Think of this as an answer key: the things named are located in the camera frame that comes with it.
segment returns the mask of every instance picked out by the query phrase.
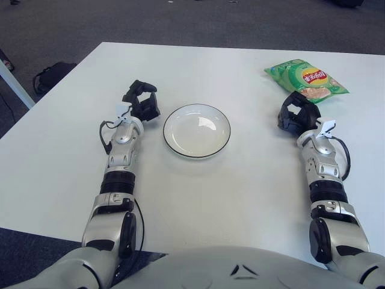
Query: black bag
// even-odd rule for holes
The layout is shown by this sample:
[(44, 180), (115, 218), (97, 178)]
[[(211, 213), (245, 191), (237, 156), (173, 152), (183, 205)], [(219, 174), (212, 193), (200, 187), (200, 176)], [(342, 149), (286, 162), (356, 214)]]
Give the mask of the black bag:
[(55, 85), (58, 84), (72, 69), (74, 69), (76, 63), (58, 62), (53, 66), (47, 67), (42, 72), (38, 73), (32, 80), (32, 84), (35, 92), (40, 94), (46, 94)]

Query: white plate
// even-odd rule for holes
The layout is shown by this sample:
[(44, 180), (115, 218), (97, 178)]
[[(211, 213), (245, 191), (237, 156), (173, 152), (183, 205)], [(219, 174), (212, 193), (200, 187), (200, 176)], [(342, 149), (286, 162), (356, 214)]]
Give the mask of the white plate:
[(169, 115), (163, 136), (178, 154), (207, 158), (227, 144), (230, 130), (229, 120), (220, 110), (205, 104), (189, 104)]

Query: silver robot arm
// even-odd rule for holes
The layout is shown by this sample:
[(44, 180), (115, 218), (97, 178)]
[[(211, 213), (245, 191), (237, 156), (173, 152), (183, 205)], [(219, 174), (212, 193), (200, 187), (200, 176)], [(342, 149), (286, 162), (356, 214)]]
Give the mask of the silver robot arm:
[(290, 97), (284, 106), (293, 103), (301, 106), (303, 111), (296, 116), (283, 108), (279, 115), (279, 126), (297, 134), (312, 128), (300, 134), (297, 140), (312, 201), (313, 220), (309, 231), (311, 253), (318, 262), (335, 273), (368, 288), (384, 289), (385, 257), (369, 251), (368, 239), (343, 189), (343, 180), (347, 177), (350, 164), (342, 176), (330, 139), (341, 143), (349, 163), (350, 156), (345, 144), (331, 135), (336, 121), (321, 117), (316, 106), (298, 93)]
[[(139, 102), (142, 92), (150, 98)], [(136, 80), (116, 107), (117, 120), (102, 122), (100, 139), (108, 155), (103, 183), (84, 230), (82, 247), (69, 252), (35, 278), (9, 288), (104, 289), (111, 286), (123, 258), (135, 251), (135, 165), (142, 121), (157, 117), (156, 87)], [(115, 133), (106, 144), (102, 128), (113, 125)]]

